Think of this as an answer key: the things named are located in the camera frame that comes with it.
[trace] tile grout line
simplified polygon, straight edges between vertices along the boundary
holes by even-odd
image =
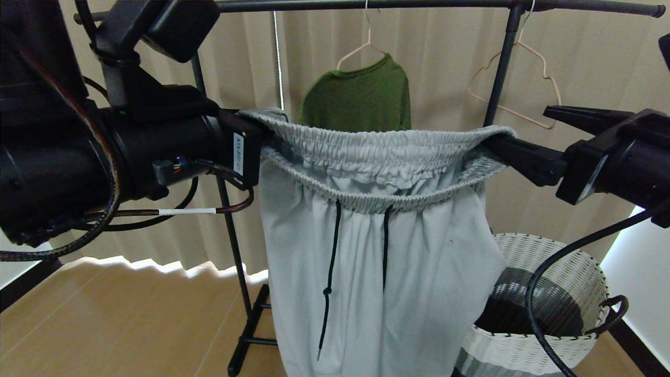
[[[16,342],[16,344],[9,351],[7,351],[7,353],[4,356],[2,356],[0,358],[0,361],[4,360],[7,356],[9,356],[9,354],[11,354],[16,349],[16,347],[18,347],[21,343],[23,343],[23,341],[26,340],[33,332],[35,332],[35,330],[38,327],[42,326],[42,324],[45,323],[47,321],[47,319],[53,317],[54,314],[57,311],[59,311],[60,308],[63,307],[63,305],[65,305],[74,295],[79,293],[85,286],[87,286],[91,281],[93,281],[93,279],[95,279],[104,270],[105,270],[105,268],[100,269],[100,271],[96,272],[95,275],[91,276],[90,279],[88,279],[82,286],[80,286],[79,289],[75,290],[70,296],[68,296],[67,299],[63,300],[63,302],[60,303],[60,305],[58,305],[53,311],[51,311],[51,313],[46,315],[37,325],[35,325],[35,327],[33,327],[32,330],[28,331],[28,333],[25,334],[25,336],[22,337],[21,340]]]
[[[216,341],[216,338],[218,337],[218,334],[221,332],[221,329],[223,328],[223,324],[226,323],[226,320],[228,319],[228,316],[230,315],[230,312],[232,311],[232,308],[235,305],[235,302],[237,302],[237,298],[240,297],[240,292],[237,292],[235,294],[235,298],[232,300],[233,305],[228,307],[228,311],[226,312],[226,315],[223,316],[223,319],[221,320],[221,324],[218,326],[218,329],[216,329],[216,333],[212,337],[212,341],[210,341],[209,347],[207,347],[207,351],[205,351],[204,355],[202,355],[202,360],[200,360],[200,365],[198,366],[198,369],[196,369],[196,372],[193,374],[193,377],[198,377],[198,374],[200,373],[200,370],[202,369],[202,366],[205,363],[205,360],[207,359],[207,356],[209,355],[210,351],[212,351],[212,347],[214,347],[214,342]]]

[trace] elastic waistband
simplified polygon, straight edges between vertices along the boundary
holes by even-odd
[[[373,213],[383,213],[389,205],[396,211],[409,211],[441,203],[458,190],[500,172],[504,164],[473,149],[496,134],[516,136],[513,129],[494,125],[467,132],[349,133],[289,123],[284,112],[278,109],[241,111],[240,114],[267,125],[283,140],[284,148],[289,147],[291,153],[300,156],[306,168],[324,170],[332,176],[354,176],[361,182],[392,184],[399,189],[408,189],[422,179],[441,174],[472,154],[448,188],[425,195],[383,196],[333,189],[295,169],[280,148],[263,148],[264,157],[327,199],[339,200],[348,209]]]

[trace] green shirt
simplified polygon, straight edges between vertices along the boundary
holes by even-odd
[[[411,129],[409,83],[391,55],[372,66],[327,72],[312,86],[300,110],[299,123],[334,131]]]

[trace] empty hanger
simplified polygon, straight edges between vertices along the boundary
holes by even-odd
[[[340,70],[340,67],[342,66],[342,63],[349,59],[350,57],[354,56],[357,52],[362,51],[366,47],[372,47],[375,50],[381,52],[382,54],[386,54],[386,52],[379,47],[375,46],[372,43],[372,34],[373,34],[373,28],[372,28],[372,23],[370,22],[370,15],[368,14],[368,0],[365,0],[365,19],[368,21],[368,42],[363,44],[361,47],[353,50],[352,52],[349,52],[347,55],[344,55],[342,59],[337,63],[337,70]]]
[[[561,91],[558,89],[558,85],[556,84],[556,80],[552,76],[547,75],[547,59],[545,59],[545,57],[542,56],[542,54],[540,54],[538,51],[536,51],[532,47],[528,46],[526,43],[524,43],[521,40],[521,38],[523,37],[523,28],[526,26],[526,21],[528,21],[528,18],[531,16],[531,13],[533,12],[534,8],[535,8],[535,0],[533,0],[533,4],[531,6],[530,12],[528,12],[528,15],[523,20],[523,24],[521,25],[521,30],[519,30],[519,39],[514,43],[514,46],[521,46],[521,47],[523,47],[524,49],[526,49],[527,51],[529,51],[530,53],[532,53],[533,55],[537,56],[538,58],[540,58],[542,60],[542,78],[544,78],[545,80],[551,81],[551,84],[553,85],[554,93],[556,94],[556,102],[558,102],[558,105],[560,106],[560,105],[563,105],[562,100],[561,100]],[[488,64],[486,66],[483,66],[482,68],[479,68],[479,70],[474,74],[474,76],[470,79],[470,82],[468,83],[468,93],[470,95],[472,95],[474,98],[477,98],[478,100],[480,100],[482,102],[488,103],[488,101],[486,99],[483,99],[482,97],[479,97],[478,95],[476,95],[472,92],[472,89],[471,89],[472,83],[474,82],[474,79],[476,79],[476,77],[482,71],[488,70],[491,67],[491,64],[493,63],[493,60],[495,60],[497,57],[499,57],[500,54],[502,54],[502,51],[500,51],[497,54],[495,54],[494,56],[492,56],[491,59],[488,61]],[[535,125],[538,125],[538,126],[544,128],[544,129],[553,129],[554,126],[556,126],[556,122],[557,122],[556,120],[551,122],[550,125],[546,125],[546,124],[541,123],[540,121],[537,121],[533,118],[527,117],[526,115],[523,115],[523,114],[521,114],[517,111],[509,109],[508,107],[498,105],[498,108],[503,109],[503,110],[507,111],[508,113],[513,114],[513,115],[516,115],[517,117],[520,117],[521,119],[525,119],[525,120],[527,120],[527,121],[529,121],[529,122],[531,122]]]

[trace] clothing rack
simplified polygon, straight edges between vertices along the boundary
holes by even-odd
[[[299,10],[326,10],[326,9],[363,9],[365,0],[232,0],[217,1],[221,13],[238,12],[258,12],[258,11],[299,11]],[[519,29],[521,16],[530,10],[533,0],[368,0],[369,8],[427,8],[427,7],[494,7],[508,8],[509,16],[505,28],[505,39],[502,43],[502,52],[500,61],[496,70],[496,76],[493,82],[493,88],[486,108],[484,117],[484,127],[492,125],[496,115],[496,109],[500,102],[500,94],[503,91],[505,75],[512,55],[512,47]],[[534,12],[547,11],[550,9],[575,9],[585,11],[603,11],[611,13],[628,13],[637,15],[647,15],[651,17],[661,17],[665,13],[664,5],[647,5],[636,3],[619,3],[615,1],[603,0],[536,0]],[[95,20],[102,20],[106,12],[94,13]],[[202,76],[202,67],[200,58],[196,54],[191,60],[193,74],[196,79],[196,86],[206,95],[204,78]],[[230,206],[226,183],[223,178],[217,177],[218,191],[223,207]],[[235,377],[239,374],[244,360],[247,356],[251,344],[277,345],[275,339],[265,339],[255,337],[254,332],[258,326],[261,314],[264,309],[271,309],[267,304],[269,296],[269,287],[264,284],[256,298],[255,303],[251,304],[249,289],[245,279],[245,272],[242,267],[242,257],[237,242],[237,233],[235,224],[232,220],[232,214],[225,213],[226,227],[230,238],[237,276],[240,283],[242,298],[244,300],[245,310],[247,312],[247,324],[239,337],[237,348],[230,359],[228,365],[228,375]]]

